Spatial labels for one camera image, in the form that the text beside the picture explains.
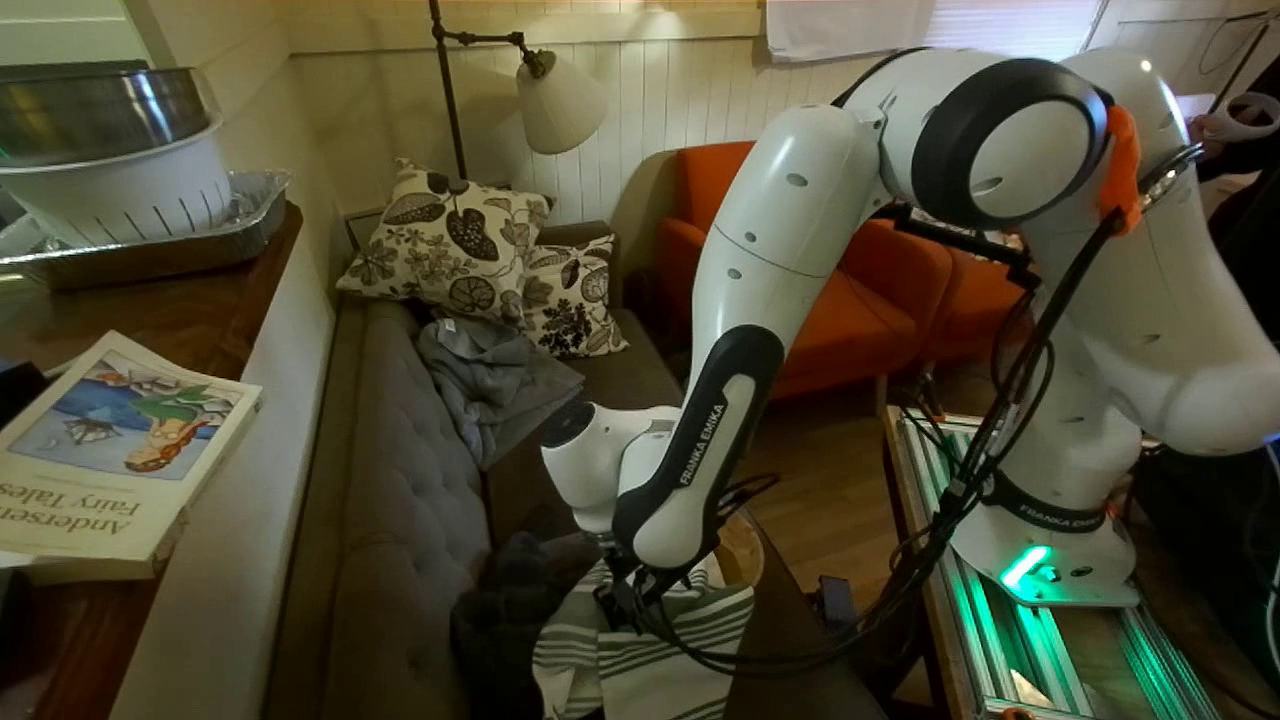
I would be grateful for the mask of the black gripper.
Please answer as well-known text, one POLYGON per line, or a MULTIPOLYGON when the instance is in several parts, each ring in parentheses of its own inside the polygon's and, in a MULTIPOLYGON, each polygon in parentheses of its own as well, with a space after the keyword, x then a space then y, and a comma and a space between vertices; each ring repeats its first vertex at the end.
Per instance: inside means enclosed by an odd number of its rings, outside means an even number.
POLYGON ((687 568, 646 568, 625 548, 605 548, 607 581, 590 594, 611 628, 666 634, 670 616, 663 596, 687 583, 687 568))

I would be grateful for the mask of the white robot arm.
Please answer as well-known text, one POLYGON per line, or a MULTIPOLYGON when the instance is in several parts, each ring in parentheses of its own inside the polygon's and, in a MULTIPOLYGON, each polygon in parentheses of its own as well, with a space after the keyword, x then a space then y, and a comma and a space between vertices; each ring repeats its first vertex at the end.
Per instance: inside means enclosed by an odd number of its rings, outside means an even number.
POLYGON ((888 212, 1002 266, 1033 302, 888 601, 959 556, 1019 606, 1129 607, 1137 553, 1109 502, 1138 449, 1231 456, 1280 427, 1280 353, 1213 245, 1195 145, 1146 60, 894 53, 746 147, 697 262, 682 395, 570 402, 549 424, 544 468, 605 545, 611 614, 651 614, 717 548, 772 379, 888 212))

